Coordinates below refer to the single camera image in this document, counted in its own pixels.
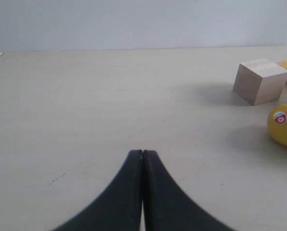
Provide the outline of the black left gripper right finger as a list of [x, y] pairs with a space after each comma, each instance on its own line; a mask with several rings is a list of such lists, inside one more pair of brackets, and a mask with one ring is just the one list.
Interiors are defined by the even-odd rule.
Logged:
[[147, 231], [231, 231], [174, 181], [156, 151], [143, 151], [142, 201]]

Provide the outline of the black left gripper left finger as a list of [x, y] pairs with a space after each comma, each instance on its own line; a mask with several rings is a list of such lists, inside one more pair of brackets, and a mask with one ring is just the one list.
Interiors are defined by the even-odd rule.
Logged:
[[131, 150], [106, 189], [56, 231], [138, 231], [141, 223], [142, 151]]

